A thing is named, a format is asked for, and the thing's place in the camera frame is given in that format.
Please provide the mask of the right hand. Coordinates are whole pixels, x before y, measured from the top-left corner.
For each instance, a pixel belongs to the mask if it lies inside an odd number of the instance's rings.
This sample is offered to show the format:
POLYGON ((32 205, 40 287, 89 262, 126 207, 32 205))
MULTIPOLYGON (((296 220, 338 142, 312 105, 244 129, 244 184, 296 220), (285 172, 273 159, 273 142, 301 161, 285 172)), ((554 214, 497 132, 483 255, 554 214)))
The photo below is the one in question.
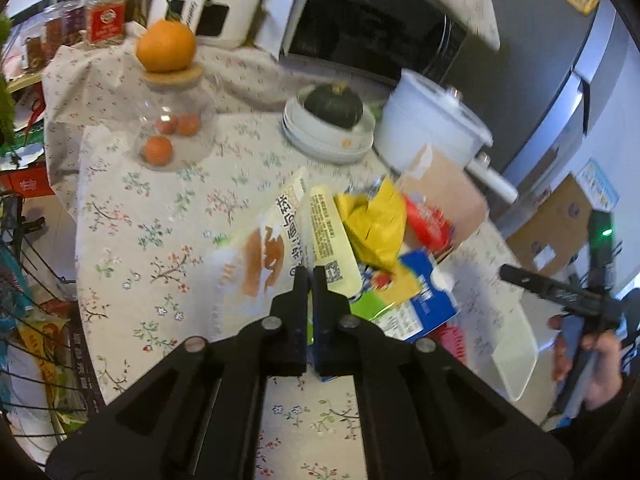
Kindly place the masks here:
MULTIPOLYGON (((580 408, 593 411, 613 400, 622 390, 623 375, 620 371, 620 341, 616 333, 588 334, 582 337, 580 348, 589 354, 590 363, 586 376, 579 379, 576 392, 570 397, 568 406, 578 412, 580 408)), ((553 344, 552 379, 568 385, 568 374, 573 361, 567 350, 563 335, 555 337, 553 344)))

